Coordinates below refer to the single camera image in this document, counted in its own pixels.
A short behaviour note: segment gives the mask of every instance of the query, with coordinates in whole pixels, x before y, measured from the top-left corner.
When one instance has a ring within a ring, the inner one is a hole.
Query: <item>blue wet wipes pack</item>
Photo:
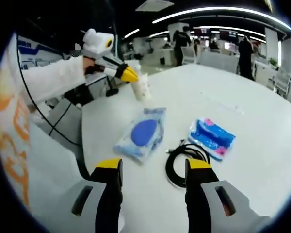
[[[145,108],[126,128],[114,151],[144,162],[162,141],[165,111],[166,108]]]
[[[234,135],[207,118],[194,121],[188,136],[188,141],[202,145],[217,161],[222,161],[227,155],[234,139]]]

